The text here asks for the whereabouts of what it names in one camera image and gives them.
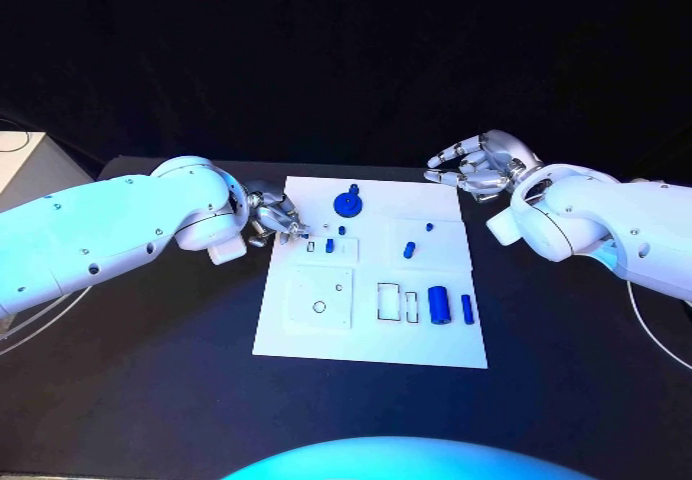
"black curtain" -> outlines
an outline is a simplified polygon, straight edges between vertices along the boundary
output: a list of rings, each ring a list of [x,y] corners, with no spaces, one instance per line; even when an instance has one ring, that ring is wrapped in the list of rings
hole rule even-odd
[[[692,183],[692,27],[635,2],[5,3],[0,118],[116,155],[422,167],[498,128]]]

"white board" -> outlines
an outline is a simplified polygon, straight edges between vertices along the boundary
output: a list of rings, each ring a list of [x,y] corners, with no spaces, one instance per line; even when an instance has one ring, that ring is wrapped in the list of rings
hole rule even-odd
[[[353,183],[363,210],[356,217],[341,218],[333,202]],[[285,245],[273,242],[252,353],[487,368],[455,190],[432,183],[288,177],[285,193],[312,233]],[[429,232],[428,222],[433,224]],[[344,236],[337,233],[338,226],[346,227]],[[327,238],[334,240],[331,254],[321,252]],[[403,258],[408,241],[416,243],[410,259]],[[308,242],[314,242],[311,255]],[[309,275],[311,268],[327,271]],[[338,325],[346,304],[337,307],[338,320],[324,316],[331,303],[346,298],[334,296],[331,278],[344,271],[351,282],[350,328]],[[308,290],[305,295],[296,293],[298,280],[309,284],[301,287]],[[399,321],[377,320],[377,283],[399,285]],[[436,285],[448,292],[446,325],[429,321],[428,288]],[[406,292],[416,293],[418,323],[406,322]],[[471,297],[472,325],[464,323],[462,294]],[[327,299],[325,309],[321,314],[309,313],[318,298]]]

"black table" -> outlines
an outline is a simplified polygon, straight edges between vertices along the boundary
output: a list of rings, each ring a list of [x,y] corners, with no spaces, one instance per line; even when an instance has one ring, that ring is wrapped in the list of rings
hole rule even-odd
[[[149,173],[121,157],[102,178]],[[286,175],[420,181],[422,170],[217,162],[242,181]],[[0,471],[210,478],[302,445],[406,435],[480,443],[601,478],[692,472],[692,372],[658,351],[624,283],[591,259],[500,247],[506,200],[459,197],[488,370],[252,356],[271,248],[214,266],[173,244],[98,285],[0,357]],[[683,306],[635,289],[692,351]]]

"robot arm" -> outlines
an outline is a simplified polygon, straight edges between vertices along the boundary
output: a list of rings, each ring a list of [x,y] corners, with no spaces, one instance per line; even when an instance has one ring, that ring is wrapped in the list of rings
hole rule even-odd
[[[511,193],[510,206],[487,221],[503,245],[523,238],[555,262],[589,256],[624,280],[692,300],[690,188],[619,183],[583,167],[543,166],[523,143],[497,130],[449,147],[428,166],[461,155],[461,173],[428,170],[425,178],[464,189],[480,202],[501,190]]]
[[[173,237],[181,249],[206,249],[216,265],[233,260],[246,252],[247,220],[263,238],[278,231],[286,240],[307,230],[282,193],[247,193],[200,157],[177,157],[149,176],[82,185],[2,212],[0,318],[151,262]]]

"robotic hand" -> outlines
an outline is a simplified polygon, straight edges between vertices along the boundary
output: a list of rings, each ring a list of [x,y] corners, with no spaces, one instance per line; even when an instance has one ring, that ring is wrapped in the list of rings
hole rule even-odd
[[[216,265],[307,233],[295,207],[266,183],[249,189],[211,162],[177,157],[128,175],[46,195],[0,213],[0,318],[151,262],[174,238]]]
[[[436,167],[461,158],[459,173]],[[425,178],[469,192],[480,203],[506,190],[510,206],[487,221],[501,245],[524,239],[559,262],[595,258],[624,280],[692,300],[692,189],[661,182],[619,183],[573,165],[544,166],[508,133],[455,143],[428,160]]]

